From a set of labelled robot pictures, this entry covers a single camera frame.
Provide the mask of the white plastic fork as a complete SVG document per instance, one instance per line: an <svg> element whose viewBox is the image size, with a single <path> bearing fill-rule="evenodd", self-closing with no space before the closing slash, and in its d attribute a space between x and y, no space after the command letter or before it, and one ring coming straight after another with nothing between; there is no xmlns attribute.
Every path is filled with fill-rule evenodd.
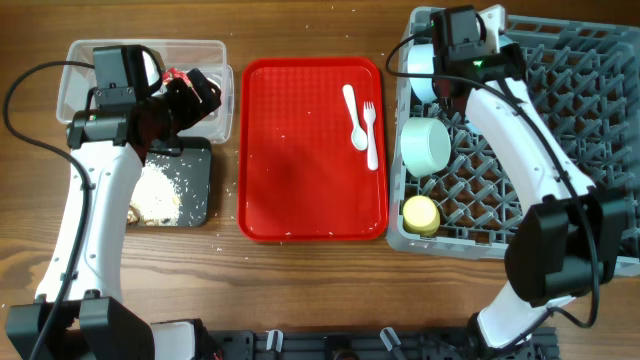
<svg viewBox="0 0 640 360"><path fill-rule="evenodd" d="M373 102L367 101L363 104L363 117L367 126L367 166L371 171L375 171L378 169L379 160L374 130L376 111Z"/></svg>

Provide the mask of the white plastic spoon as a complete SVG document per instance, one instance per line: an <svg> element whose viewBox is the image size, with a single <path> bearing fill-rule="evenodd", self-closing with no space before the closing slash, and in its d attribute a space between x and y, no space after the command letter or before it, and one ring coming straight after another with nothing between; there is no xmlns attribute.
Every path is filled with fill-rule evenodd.
<svg viewBox="0 0 640 360"><path fill-rule="evenodd" d="M352 122L351 143L356 150L365 151L368 140L359 122L354 89L350 84L345 84L342 87L342 93Z"/></svg>

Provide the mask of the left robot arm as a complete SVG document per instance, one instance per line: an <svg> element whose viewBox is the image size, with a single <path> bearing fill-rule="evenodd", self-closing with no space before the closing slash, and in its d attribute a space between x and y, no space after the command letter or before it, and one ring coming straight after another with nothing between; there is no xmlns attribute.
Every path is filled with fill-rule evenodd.
<svg viewBox="0 0 640 360"><path fill-rule="evenodd" d="M143 45L98 47L96 83L66 129L71 167L61 228L34 300L9 309L24 359L221 359L199 319L147 323L121 295L126 216L146 157L177 156L179 134L221 104L200 70L167 75Z"/></svg>

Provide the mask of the yellow plastic cup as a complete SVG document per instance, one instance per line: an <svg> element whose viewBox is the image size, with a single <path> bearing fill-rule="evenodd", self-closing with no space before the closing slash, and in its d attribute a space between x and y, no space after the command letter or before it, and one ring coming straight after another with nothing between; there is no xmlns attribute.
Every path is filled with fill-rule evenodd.
<svg viewBox="0 0 640 360"><path fill-rule="evenodd" d="M423 195L410 197L402 207L403 227L413 234L431 236L440 226L440 213L435 202Z"/></svg>

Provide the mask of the mint green bowl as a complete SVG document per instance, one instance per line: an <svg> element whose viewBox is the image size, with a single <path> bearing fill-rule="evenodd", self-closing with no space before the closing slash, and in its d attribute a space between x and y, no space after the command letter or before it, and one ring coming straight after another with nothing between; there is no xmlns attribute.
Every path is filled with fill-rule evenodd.
<svg viewBox="0 0 640 360"><path fill-rule="evenodd" d="M409 118L400 135L401 157L415 177L445 169L451 155L451 139L444 123L437 118Z"/></svg>

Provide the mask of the blue bowl with food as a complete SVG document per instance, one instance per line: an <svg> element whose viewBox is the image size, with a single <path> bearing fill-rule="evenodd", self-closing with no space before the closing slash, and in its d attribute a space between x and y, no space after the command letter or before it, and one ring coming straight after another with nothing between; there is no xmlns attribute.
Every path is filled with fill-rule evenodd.
<svg viewBox="0 0 640 360"><path fill-rule="evenodd" d="M408 54L407 71L410 74L432 75L434 73L434 47L432 44L414 45ZM411 77L410 84L416 97L423 103L437 99L431 78Z"/></svg>

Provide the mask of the food scraps and rice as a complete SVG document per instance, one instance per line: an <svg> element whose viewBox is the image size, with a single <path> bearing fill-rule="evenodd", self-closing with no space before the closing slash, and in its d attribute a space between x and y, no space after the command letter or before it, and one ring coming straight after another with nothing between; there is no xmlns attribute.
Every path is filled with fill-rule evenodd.
<svg viewBox="0 0 640 360"><path fill-rule="evenodd" d="M208 155L147 156L130 201L127 224L198 227L208 211Z"/></svg>

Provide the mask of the red snack wrapper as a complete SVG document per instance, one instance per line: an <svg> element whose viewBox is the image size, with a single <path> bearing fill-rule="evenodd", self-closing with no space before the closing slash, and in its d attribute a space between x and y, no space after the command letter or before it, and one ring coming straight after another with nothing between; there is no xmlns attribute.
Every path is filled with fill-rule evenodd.
<svg viewBox="0 0 640 360"><path fill-rule="evenodd" d="M187 76L187 74L183 71L180 71L174 67L165 70L162 74L162 82L164 85L168 85L171 81L181 79L185 82L185 84L189 87L192 86L192 82Z"/></svg>

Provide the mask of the white napkin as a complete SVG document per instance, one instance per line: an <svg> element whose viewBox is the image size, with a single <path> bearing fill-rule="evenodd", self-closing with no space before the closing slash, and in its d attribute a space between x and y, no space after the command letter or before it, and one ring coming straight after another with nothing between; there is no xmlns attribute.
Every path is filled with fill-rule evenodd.
<svg viewBox="0 0 640 360"><path fill-rule="evenodd" d="M173 81L173 78L164 80L160 89L154 92L153 96L159 96L159 95L165 94L168 90L167 86L171 81ZM185 78L183 82L193 91L195 95L199 95L199 93L195 89L195 85L188 78ZM220 86L219 82L209 77L206 77L206 82L208 85L215 85L217 87Z"/></svg>

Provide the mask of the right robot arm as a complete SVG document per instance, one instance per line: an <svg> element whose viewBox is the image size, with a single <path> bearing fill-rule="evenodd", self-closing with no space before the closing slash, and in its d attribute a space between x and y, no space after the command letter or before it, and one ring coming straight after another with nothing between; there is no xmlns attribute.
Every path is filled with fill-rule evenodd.
<svg viewBox="0 0 640 360"><path fill-rule="evenodd" d="M504 255L508 281L469 324L477 353L488 357L514 351L554 314L581 328L594 325L627 214L623 192L597 187L541 119L520 46L499 43L505 23L500 6L447 8L430 17L435 94L447 112L480 131L523 211Z"/></svg>

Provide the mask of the light blue plate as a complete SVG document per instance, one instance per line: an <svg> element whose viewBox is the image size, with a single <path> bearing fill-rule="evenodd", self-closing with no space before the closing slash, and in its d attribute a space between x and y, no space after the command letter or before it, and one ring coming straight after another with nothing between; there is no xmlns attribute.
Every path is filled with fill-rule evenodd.
<svg viewBox="0 0 640 360"><path fill-rule="evenodd" d="M496 41L495 53L500 53L503 47L514 43L514 41L504 33L498 33L494 38Z"/></svg>

